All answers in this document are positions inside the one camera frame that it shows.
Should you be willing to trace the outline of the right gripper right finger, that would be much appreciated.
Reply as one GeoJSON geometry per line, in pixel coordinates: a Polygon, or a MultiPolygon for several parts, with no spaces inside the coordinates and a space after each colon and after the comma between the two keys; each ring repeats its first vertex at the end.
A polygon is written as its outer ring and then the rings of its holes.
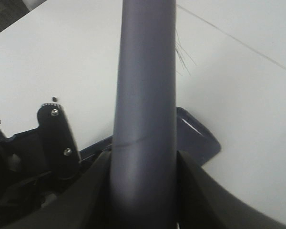
{"type": "Polygon", "coordinates": [[[177,206],[182,229],[286,229],[211,178],[185,151],[178,152],[177,206]]]}

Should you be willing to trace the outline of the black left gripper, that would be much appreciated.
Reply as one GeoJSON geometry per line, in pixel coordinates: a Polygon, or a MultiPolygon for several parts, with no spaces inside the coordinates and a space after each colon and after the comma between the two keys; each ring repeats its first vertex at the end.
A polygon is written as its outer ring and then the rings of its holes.
{"type": "Polygon", "coordinates": [[[32,150],[29,161],[9,152],[0,130],[0,229],[45,207],[81,176],[78,152],[67,116],[57,103],[37,112],[43,154],[32,150]]]}

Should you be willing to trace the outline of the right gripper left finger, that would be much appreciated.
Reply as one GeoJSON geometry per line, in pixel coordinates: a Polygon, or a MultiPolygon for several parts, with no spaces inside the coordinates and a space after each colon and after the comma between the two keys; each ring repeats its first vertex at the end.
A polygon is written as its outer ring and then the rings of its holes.
{"type": "Polygon", "coordinates": [[[6,229],[83,229],[108,177],[111,152],[102,152],[89,169],[54,202],[7,225],[6,229]]]}

